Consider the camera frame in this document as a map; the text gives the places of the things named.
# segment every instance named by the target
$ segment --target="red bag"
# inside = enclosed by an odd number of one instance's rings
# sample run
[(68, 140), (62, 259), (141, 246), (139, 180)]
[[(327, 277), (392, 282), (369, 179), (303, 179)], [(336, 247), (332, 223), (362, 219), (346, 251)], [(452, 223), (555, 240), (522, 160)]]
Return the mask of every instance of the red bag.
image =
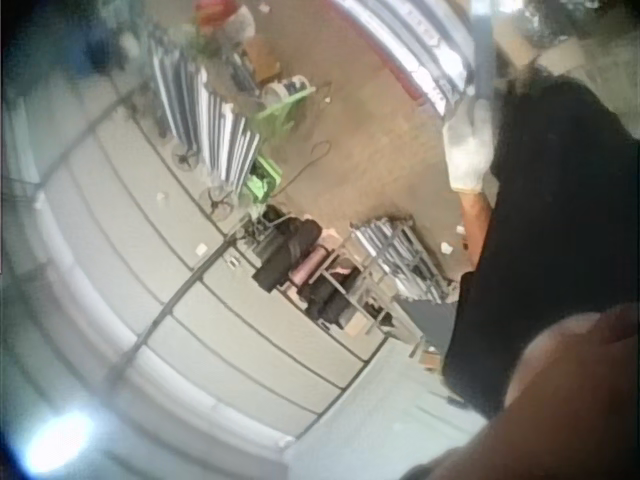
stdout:
[(235, 0), (197, 0), (196, 24), (204, 31), (219, 28), (238, 8)]

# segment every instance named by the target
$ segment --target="hand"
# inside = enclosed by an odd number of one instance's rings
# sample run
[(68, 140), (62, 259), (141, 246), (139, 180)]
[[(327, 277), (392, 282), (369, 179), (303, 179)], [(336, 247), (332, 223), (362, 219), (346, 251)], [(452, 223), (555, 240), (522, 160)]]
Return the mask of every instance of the hand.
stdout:
[(491, 106), (477, 100), (470, 115), (473, 102), (465, 98), (442, 130), (449, 183), (456, 192), (481, 192), (482, 179), (493, 160)]
[(434, 480), (638, 478), (637, 389), (638, 309), (623, 306), (575, 335)]

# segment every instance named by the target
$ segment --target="garage door panel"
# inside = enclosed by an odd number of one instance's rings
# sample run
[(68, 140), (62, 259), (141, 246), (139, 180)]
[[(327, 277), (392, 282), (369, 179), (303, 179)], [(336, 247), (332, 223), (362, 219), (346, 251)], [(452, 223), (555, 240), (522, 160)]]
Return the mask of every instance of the garage door panel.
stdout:
[(251, 278), (253, 271), (243, 259), (233, 271), (225, 262), (218, 262), (204, 275), (204, 282), (282, 349), (340, 387), (345, 386), (362, 362), (320, 331), (280, 293), (268, 294), (260, 289)]
[(69, 171), (59, 170), (47, 184), (45, 194), (80, 268), (116, 315), (141, 333), (161, 306), (135, 279), (94, 223)]
[(228, 362), (315, 412), (321, 412), (340, 392), (243, 323), (202, 284), (187, 292), (174, 313)]
[(131, 199), (93, 140), (74, 151), (70, 166), (111, 242), (149, 289), (168, 301), (190, 275)]
[(92, 75), (80, 79), (77, 81), (76, 87), (90, 122), (98, 118), (118, 100), (113, 85), (103, 75)]
[(80, 100), (60, 74), (52, 74), (25, 98), (29, 145), (40, 175), (87, 126)]
[(193, 267), (201, 260), (196, 253), (201, 243), (208, 251), (222, 243), (222, 236), (201, 215), (122, 108), (96, 133), (127, 188), (188, 265)]
[(149, 347), (213, 397), (280, 432), (297, 435), (316, 417), (238, 373), (172, 318), (158, 327)]

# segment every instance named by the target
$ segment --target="aluminum profile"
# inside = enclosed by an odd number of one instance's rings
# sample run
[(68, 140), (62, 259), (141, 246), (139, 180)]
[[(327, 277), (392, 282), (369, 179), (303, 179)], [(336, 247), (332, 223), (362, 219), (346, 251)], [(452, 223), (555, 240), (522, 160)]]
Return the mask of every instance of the aluminum profile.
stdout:
[(382, 270), (393, 277), (401, 296), (442, 303), (447, 285), (405, 222), (387, 218), (352, 226), (356, 239)]
[(248, 119), (207, 87), (204, 67), (192, 62), (157, 28), (149, 30), (153, 80), (173, 135), (232, 192), (245, 184), (260, 144)]

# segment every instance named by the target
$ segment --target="white wall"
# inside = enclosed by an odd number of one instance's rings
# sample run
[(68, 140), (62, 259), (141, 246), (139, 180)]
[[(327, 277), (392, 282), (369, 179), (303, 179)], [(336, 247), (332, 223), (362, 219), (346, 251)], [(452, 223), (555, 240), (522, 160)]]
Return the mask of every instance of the white wall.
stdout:
[(464, 444), (485, 421), (447, 405), (438, 378), (390, 340), (336, 406), (287, 451), (290, 480), (395, 480)]

